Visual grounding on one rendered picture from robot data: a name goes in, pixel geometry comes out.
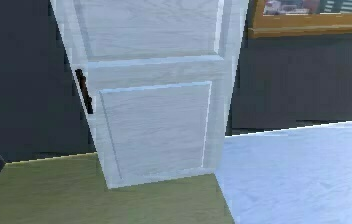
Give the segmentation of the gold framed wall picture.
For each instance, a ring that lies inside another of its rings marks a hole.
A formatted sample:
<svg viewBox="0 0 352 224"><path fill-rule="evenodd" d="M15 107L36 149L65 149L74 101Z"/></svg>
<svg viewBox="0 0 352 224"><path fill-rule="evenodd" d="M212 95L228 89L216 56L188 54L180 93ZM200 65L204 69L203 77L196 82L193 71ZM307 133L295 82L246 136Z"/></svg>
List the gold framed wall picture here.
<svg viewBox="0 0 352 224"><path fill-rule="evenodd" d="M352 0L254 0L250 38L352 33Z"/></svg>

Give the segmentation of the white panelled room door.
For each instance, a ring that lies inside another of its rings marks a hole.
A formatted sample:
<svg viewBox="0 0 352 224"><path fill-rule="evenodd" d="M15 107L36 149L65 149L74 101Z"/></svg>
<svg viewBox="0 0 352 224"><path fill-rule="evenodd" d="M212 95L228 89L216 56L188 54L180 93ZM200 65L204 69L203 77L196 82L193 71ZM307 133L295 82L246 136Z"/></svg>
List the white panelled room door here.
<svg viewBox="0 0 352 224"><path fill-rule="evenodd" d="M50 3L107 187L214 173L248 1Z"/></svg>

